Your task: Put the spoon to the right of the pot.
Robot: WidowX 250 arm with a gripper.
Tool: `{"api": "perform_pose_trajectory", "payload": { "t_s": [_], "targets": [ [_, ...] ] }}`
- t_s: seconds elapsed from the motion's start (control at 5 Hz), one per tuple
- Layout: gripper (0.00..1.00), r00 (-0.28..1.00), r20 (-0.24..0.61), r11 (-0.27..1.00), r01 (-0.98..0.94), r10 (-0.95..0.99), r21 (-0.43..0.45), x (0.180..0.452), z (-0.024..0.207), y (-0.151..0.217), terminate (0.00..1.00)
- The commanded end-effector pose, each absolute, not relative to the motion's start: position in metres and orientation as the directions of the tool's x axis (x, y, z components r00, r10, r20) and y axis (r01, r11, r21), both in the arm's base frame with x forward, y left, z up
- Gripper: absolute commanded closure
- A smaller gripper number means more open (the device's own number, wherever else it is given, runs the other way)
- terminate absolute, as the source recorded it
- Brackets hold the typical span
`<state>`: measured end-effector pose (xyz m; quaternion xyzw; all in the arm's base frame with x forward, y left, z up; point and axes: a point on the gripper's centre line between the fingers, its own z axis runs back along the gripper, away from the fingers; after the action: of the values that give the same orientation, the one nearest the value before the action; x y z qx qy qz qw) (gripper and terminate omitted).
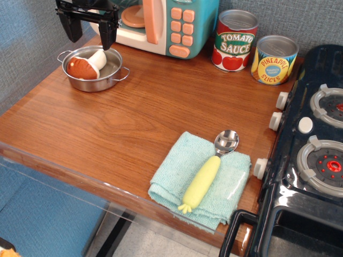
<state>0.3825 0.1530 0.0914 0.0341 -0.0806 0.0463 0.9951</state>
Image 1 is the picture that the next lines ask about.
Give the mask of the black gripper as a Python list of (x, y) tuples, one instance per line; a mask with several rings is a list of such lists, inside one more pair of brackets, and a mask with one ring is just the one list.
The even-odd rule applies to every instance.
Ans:
[(56, 1), (56, 12), (69, 38), (76, 43), (83, 35), (81, 20), (99, 22), (103, 50), (115, 42), (119, 7), (112, 1)]

